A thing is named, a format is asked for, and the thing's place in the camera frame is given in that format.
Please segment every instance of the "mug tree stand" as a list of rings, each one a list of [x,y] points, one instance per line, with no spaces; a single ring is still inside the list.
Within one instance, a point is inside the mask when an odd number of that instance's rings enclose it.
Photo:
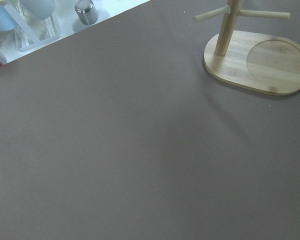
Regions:
[[[269,95],[288,95],[300,89],[300,45],[287,38],[234,31],[238,16],[288,20],[290,13],[242,10],[243,0],[197,15],[200,22],[224,14],[220,33],[204,50],[204,65],[216,79]]]

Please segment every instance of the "wooden base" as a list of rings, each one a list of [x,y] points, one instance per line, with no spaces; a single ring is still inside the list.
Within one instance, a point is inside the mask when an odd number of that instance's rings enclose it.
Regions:
[[[206,45],[204,65],[216,79],[270,95],[300,89],[300,45],[282,37],[234,31],[225,56],[215,55],[218,34]]]

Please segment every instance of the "blue mug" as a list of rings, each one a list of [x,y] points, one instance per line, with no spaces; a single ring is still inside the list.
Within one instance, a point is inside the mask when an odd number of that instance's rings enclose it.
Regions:
[[[17,27],[16,21],[7,10],[0,5],[0,32],[9,31]]]

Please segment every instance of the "gray surface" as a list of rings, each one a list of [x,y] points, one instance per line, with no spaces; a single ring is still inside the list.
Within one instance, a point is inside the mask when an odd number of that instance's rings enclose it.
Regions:
[[[0,240],[300,240],[300,91],[213,79],[224,1],[152,0],[0,68]],[[290,21],[238,30],[300,44]]]

